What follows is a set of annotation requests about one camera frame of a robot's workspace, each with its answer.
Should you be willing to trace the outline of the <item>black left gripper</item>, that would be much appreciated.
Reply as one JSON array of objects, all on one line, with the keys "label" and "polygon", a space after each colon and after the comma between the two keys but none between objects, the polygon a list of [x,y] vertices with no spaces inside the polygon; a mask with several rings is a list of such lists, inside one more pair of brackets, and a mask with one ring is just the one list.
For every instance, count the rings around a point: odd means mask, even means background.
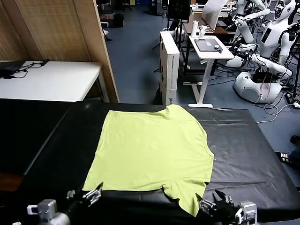
[{"label": "black left gripper", "polygon": [[75,216],[83,209],[95,204],[101,197],[103,182],[101,182],[94,190],[85,193],[83,196],[75,196],[75,190],[69,190],[66,196],[66,202],[62,208],[62,213],[68,217]]}]

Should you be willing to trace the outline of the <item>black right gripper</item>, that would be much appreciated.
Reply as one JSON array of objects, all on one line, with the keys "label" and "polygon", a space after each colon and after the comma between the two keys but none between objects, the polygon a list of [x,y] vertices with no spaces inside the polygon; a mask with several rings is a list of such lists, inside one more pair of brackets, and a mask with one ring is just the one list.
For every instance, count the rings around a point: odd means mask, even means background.
[{"label": "black right gripper", "polygon": [[232,222],[235,218],[236,210],[231,195],[227,195],[217,189],[215,189],[215,193],[222,201],[210,202],[196,193],[199,209],[203,213],[212,216],[215,222]]}]

